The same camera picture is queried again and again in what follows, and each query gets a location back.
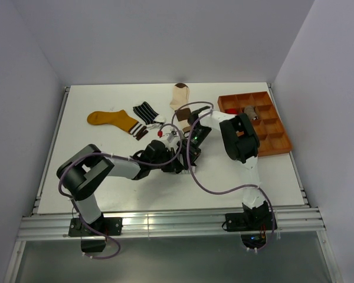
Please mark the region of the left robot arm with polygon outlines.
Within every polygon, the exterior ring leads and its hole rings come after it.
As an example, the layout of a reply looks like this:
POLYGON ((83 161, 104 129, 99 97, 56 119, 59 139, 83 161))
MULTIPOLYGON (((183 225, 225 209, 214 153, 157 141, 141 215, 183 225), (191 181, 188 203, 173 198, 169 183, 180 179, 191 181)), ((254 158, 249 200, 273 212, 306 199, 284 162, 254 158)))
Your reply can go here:
POLYGON ((179 174, 184 166, 175 149, 157 140, 128 158, 111 156, 88 144, 58 168, 57 177, 82 217, 82 229, 97 235, 109 230, 94 195, 103 180, 108 176, 140 180, 156 169, 179 174))

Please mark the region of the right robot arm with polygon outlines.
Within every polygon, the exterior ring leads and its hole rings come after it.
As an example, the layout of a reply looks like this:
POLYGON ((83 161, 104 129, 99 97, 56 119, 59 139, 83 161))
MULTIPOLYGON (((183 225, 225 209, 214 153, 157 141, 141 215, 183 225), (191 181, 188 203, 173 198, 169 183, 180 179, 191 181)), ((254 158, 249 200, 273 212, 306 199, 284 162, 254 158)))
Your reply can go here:
POLYGON ((260 189, 257 166, 260 140, 250 119, 244 113, 227 114, 206 106, 193 111, 188 123, 191 126, 189 136, 178 142, 178 146, 182 146, 183 165, 192 170, 192 165, 201 154, 199 147, 202 142, 213 129, 219 131, 227 156, 239 162, 242 171, 247 174, 248 183, 240 186, 240 190, 243 191, 244 210, 241 213, 242 227, 258 229, 273 214, 269 211, 268 199, 260 189))

